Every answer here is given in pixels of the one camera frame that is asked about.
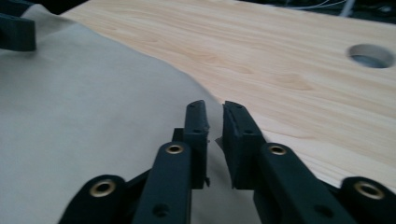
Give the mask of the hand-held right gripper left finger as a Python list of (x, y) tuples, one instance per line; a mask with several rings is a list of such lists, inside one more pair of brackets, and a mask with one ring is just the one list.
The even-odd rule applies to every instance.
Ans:
[(207, 182), (208, 132), (205, 102), (188, 104), (184, 126), (158, 150), (132, 224), (191, 223), (191, 192)]

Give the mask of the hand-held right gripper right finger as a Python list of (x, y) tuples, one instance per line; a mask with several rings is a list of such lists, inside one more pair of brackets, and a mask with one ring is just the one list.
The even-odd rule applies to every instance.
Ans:
[(233, 187), (254, 191), (262, 224), (355, 224), (289, 147), (267, 142), (248, 110), (229, 101), (222, 150)]

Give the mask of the khaki shorts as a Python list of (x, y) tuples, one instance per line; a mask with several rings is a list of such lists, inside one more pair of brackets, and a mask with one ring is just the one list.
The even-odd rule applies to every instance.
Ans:
[(0, 49), (0, 224), (58, 224), (99, 175), (132, 179), (205, 102), (210, 184), (192, 196), (191, 224), (261, 224), (252, 195), (231, 186), (218, 146), (222, 107), (172, 65), (34, 5), (33, 52)]

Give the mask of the white metal stand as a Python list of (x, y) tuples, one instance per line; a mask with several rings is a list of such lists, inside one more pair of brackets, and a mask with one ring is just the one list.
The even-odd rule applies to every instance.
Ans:
[(349, 17), (353, 12), (353, 7), (355, 5), (355, 2), (356, 0), (345, 0), (345, 3), (339, 14), (339, 17), (344, 17), (344, 18)]

